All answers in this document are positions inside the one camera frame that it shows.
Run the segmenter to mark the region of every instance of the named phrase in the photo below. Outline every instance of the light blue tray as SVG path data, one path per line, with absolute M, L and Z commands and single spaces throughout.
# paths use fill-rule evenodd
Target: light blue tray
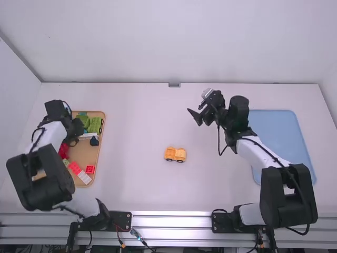
M 268 148 L 292 164 L 305 164 L 310 170 L 312 183 L 316 183 L 315 171 L 293 111 L 250 110 L 248 120 L 249 126 Z M 252 172 L 254 181 L 261 185 L 261 174 L 255 168 Z

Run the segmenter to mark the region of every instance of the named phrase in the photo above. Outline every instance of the red lego brick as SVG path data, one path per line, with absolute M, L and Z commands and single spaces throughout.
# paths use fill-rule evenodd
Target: red lego brick
M 82 171 L 76 162 L 69 164 L 68 168 L 71 169 L 75 175 L 78 175 Z
M 58 154 L 60 155 L 62 159 L 69 159 L 68 150 L 69 150 L 69 146 L 65 143 L 62 143 L 58 151 Z
M 93 165 L 87 165 L 85 172 L 88 173 L 88 174 L 95 173 L 95 166 L 93 166 Z

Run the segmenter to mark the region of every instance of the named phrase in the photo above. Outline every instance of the metal frame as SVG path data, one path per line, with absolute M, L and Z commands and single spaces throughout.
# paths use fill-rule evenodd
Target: metal frame
M 149 246 L 253 247 L 251 234 L 214 234 L 210 212 L 133 211 L 132 227 Z M 66 244 L 69 225 L 77 217 L 65 212 L 0 213 L 0 244 Z M 305 226 L 297 226 L 304 231 Z M 115 232 L 93 232 L 93 245 L 119 245 Z M 142 246 L 128 232 L 121 233 L 127 246 Z M 286 229 L 275 230 L 279 248 L 337 248 L 337 216 L 320 215 L 306 236 Z M 87 245 L 88 232 L 78 232 L 75 244 Z

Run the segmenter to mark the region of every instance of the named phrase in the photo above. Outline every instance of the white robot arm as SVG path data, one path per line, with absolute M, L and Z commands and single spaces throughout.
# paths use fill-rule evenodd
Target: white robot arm
M 261 174 L 260 202 L 234 207 L 232 215 L 236 216 L 237 227 L 279 228 L 307 224 L 308 228 L 315 223 L 318 214 L 308 168 L 303 164 L 291 164 L 261 142 L 248 126 L 248 99 L 234 96 L 226 109 L 221 91 L 207 89 L 202 98 L 198 108 L 203 109 L 201 113 L 188 109 L 197 124 L 215 122 L 219 134 L 220 128 L 224 130 L 228 147 Z M 284 185 L 294 189 L 294 193 L 285 194 Z
M 58 155 L 62 143 L 77 141 L 84 133 L 83 124 L 72 119 L 71 109 L 64 101 L 52 100 L 45 107 L 47 116 L 33 132 L 32 143 L 6 164 L 20 201 L 30 211 L 61 208 L 90 218 L 93 226 L 104 228 L 108 215 L 104 204 L 75 191 L 74 181 Z M 33 176 L 41 171 L 45 177 L 34 180 Z

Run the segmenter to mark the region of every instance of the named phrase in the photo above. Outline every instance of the wooden tray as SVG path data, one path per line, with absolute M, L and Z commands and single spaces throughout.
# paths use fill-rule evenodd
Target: wooden tray
M 73 118 L 78 115 L 78 113 L 81 111 L 73 111 L 72 116 Z M 93 174 L 88 174 L 89 177 L 91 177 L 92 181 L 85 185 L 81 179 L 77 175 L 75 175 L 70 169 L 68 171 L 72 175 L 74 179 L 74 183 L 76 187 L 88 187 L 90 186 L 94 180 L 95 175 L 97 173 L 97 161 L 98 161 L 98 155 L 100 153 L 100 148 L 102 145 L 103 140 L 103 133 L 104 133 L 104 125 L 105 125 L 105 114 L 101 111 L 86 111 L 86 115 L 89 116 L 89 118 L 92 117 L 101 117 L 104 120 L 103 126 L 102 126 L 102 133 L 99 135 L 98 141 L 100 144 L 98 146 L 91 146 L 90 140 L 80 140 L 78 144 L 74 147 L 69 148 L 69 162 L 76 162 L 78 166 L 85 171 L 87 165 L 93 165 L 95 166 L 95 172 Z

